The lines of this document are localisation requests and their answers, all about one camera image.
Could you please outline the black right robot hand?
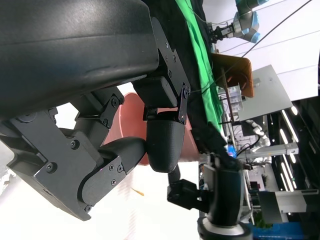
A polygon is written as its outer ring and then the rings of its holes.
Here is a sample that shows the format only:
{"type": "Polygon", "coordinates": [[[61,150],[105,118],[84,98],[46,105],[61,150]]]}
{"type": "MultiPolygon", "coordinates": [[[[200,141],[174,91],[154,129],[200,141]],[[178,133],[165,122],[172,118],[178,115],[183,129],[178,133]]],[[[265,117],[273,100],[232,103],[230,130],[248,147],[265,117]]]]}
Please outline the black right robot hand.
{"type": "Polygon", "coordinates": [[[209,190],[197,189],[197,185],[181,179],[180,168],[168,173],[167,201],[187,210],[197,209],[209,213],[213,193],[209,190]]]}

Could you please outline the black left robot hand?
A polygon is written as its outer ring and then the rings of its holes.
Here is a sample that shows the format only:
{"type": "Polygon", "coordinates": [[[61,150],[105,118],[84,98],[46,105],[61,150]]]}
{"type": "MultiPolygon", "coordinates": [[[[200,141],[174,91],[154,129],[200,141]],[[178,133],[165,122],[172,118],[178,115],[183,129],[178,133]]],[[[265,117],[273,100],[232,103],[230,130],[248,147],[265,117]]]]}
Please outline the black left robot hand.
{"type": "Polygon", "coordinates": [[[141,0],[3,0],[0,140],[8,167],[82,220],[148,156],[180,158],[190,84],[141,0]]]}

